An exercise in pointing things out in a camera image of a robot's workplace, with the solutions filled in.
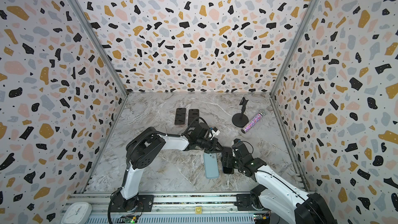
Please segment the black phone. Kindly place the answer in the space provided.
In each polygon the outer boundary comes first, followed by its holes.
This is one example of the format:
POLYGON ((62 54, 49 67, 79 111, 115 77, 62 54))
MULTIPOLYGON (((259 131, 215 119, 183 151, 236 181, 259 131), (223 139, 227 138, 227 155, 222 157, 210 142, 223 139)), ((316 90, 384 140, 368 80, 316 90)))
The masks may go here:
POLYGON ((224 174, 234 174, 234 157, 224 154, 221 157, 222 171, 224 174))
POLYGON ((190 109, 188 111, 188 125, 195 127, 199 123, 198 117, 200 116, 199 109, 190 109))

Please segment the light blue phone case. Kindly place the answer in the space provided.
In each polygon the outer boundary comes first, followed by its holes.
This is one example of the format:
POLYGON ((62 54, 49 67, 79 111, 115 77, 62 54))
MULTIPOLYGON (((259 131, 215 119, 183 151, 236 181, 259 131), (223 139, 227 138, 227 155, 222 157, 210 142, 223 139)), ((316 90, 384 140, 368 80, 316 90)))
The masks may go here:
POLYGON ((207 179, 219 177, 218 161, 215 153, 204 153, 204 169, 207 179))

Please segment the black phone stand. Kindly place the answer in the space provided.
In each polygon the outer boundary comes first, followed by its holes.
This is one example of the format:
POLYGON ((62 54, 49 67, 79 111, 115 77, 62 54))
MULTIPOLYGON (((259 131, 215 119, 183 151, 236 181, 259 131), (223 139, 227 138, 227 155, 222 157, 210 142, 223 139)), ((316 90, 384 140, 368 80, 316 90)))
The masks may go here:
POLYGON ((245 111, 246 111, 246 105, 248 103, 249 100, 247 100, 245 97, 243 97, 239 103, 239 105, 241 106, 241 111, 240 113, 235 114, 232 117, 232 123, 239 128, 244 127, 247 123, 248 123, 248 117, 245 115, 245 111))

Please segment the glitter purple microphone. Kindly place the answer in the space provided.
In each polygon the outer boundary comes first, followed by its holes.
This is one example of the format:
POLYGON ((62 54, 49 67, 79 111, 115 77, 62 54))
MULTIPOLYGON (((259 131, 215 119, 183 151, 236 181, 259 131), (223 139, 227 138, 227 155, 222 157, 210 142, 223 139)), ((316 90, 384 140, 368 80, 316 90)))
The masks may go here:
POLYGON ((265 110, 260 110, 248 123, 241 129, 242 133, 250 131, 266 114, 265 110))

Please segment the yellow sticker tag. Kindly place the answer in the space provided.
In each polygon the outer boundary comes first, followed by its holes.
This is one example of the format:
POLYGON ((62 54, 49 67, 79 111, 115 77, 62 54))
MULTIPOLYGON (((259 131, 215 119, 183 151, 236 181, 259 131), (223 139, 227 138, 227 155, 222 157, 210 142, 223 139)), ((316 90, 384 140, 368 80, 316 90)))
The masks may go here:
POLYGON ((195 207, 195 213, 196 214, 202 214, 202 207, 201 206, 196 206, 195 207))

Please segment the white square clock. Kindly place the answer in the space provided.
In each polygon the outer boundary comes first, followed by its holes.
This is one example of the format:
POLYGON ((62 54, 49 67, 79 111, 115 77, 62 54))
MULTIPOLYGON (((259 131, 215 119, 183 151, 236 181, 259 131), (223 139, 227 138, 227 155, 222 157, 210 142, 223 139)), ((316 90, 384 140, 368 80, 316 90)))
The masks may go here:
POLYGON ((90 203, 73 203, 62 217, 61 224, 85 224, 91 212, 92 206, 90 203))

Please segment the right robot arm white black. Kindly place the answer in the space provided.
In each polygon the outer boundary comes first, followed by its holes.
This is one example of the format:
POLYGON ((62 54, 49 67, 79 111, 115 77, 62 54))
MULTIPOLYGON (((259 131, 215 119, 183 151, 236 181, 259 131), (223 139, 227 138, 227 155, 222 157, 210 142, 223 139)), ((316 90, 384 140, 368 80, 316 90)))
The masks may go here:
POLYGON ((324 198, 308 193, 279 176, 265 161, 254 158, 245 142, 234 140, 231 148, 222 152, 223 173, 235 170, 253 179, 258 185, 249 194, 237 196, 235 205, 241 209, 268 209, 288 224, 335 224, 324 198))

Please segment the aluminium corner post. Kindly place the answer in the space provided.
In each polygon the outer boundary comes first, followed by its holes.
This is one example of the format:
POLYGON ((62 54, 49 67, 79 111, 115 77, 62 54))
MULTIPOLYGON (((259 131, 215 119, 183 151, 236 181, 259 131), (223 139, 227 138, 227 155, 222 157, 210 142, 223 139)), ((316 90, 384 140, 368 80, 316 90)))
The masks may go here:
POLYGON ((87 33, 89 39, 91 40, 94 48, 96 51, 99 52, 99 56, 103 60, 104 64, 106 65, 109 73, 111 74, 112 78, 115 81, 115 84, 118 86, 124 97, 128 96, 128 91, 125 89, 120 77, 118 76, 111 60, 109 59, 105 49, 101 45, 99 39, 97 38, 96 34, 94 33, 89 20, 87 20, 83 9, 80 7, 79 3, 77 0, 67 0, 69 3, 70 7, 75 13, 75 16, 79 20, 81 26, 83 27, 84 31, 87 33))
POLYGON ((278 90, 278 87, 280 86, 280 84, 282 83, 283 77, 284 77, 284 73, 288 70, 288 65, 290 64, 290 62, 293 59, 294 53, 296 51, 296 49, 298 48, 298 45, 300 43, 300 40, 302 38, 302 36, 304 35, 306 28, 311 20, 311 17, 314 13, 315 8, 317 7, 319 0, 310 0, 308 8, 304 14, 304 17, 298 27, 298 30, 294 36, 294 39, 292 41, 292 45, 289 48, 289 51, 287 53, 287 57, 285 58, 282 66, 280 67, 280 71, 279 74, 275 80, 275 83, 272 87, 272 90, 270 92, 270 96, 271 98, 273 98, 278 90))

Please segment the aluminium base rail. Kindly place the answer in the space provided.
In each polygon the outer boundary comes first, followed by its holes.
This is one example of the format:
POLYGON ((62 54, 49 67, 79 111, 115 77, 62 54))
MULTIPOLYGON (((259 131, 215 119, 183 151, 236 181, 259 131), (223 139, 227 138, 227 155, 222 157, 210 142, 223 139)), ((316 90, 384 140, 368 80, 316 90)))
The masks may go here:
POLYGON ((73 203, 87 202, 92 212, 85 224, 288 224, 268 209, 239 209, 237 196, 249 193, 148 192, 130 200, 120 192, 73 194, 62 217, 73 203), (196 206, 202 214, 195 213, 196 206))

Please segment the aluminium corner post right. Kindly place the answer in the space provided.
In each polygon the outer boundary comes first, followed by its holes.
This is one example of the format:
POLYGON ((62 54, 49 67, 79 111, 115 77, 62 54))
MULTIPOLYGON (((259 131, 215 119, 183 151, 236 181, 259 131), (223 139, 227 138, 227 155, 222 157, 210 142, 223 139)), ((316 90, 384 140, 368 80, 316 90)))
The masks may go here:
POLYGON ((279 74, 275 80, 275 83, 272 87, 272 90, 270 92, 270 96, 271 98, 273 98, 278 90, 278 87, 280 86, 280 84, 282 83, 283 77, 284 77, 284 73, 288 70, 288 65, 290 64, 290 62, 293 59, 294 53, 296 51, 296 49, 298 48, 298 45, 300 43, 300 40, 302 38, 302 36, 304 35, 306 28, 311 20, 311 17, 314 13, 315 8, 317 7, 319 0, 310 0, 308 8, 304 14, 304 17, 298 27, 298 30, 294 36, 294 39, 292 41, 292 45, 289 48, 289 51, 287 53, 287 57, 285 58, 282 66, 280 67, 280 71, 279 74))

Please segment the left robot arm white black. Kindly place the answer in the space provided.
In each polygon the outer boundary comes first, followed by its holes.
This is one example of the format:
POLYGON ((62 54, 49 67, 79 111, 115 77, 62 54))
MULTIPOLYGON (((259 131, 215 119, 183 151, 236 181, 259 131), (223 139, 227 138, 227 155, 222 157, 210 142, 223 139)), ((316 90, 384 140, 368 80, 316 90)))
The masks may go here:
POLYGON ((154 127, 146 129, 126 146, 126 171, 121 185, 124 200, 134 199, 138 195, 144 169, 148 167, 162 150, 190 151, 199 149, 205 153, 222 152, 218 142, 220 131, 199 123, 194 129, 183 134, 167 134, 154 127))

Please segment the aluminium corner post left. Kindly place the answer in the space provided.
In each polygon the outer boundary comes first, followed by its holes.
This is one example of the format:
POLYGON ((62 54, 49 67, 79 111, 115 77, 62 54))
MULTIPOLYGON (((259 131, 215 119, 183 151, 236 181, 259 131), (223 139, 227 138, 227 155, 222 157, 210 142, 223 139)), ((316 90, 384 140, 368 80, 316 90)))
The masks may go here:
POLYGON ((105 49, 101 45, 99 39, 97 38, 96 34, 94 33, 89 20, 87 20, 83 9, 80 7, 79 3, 77 0, 67 0, 69 3, 70 7, 75 13, 75 16, 79 20, 81 26, 83 27, 84 31, 87 33, 89 39, 91 40, 94 48, 96 51, 99 52, 99 56, 103 60, 104 64, 106 65, 109 73, 111 74, 112 78, 115 81, 115 84, 118 86, 124 97, 128 96, 128 91, 125 89, 120 77, 118 76, 111 60, 109 59, 105 49))

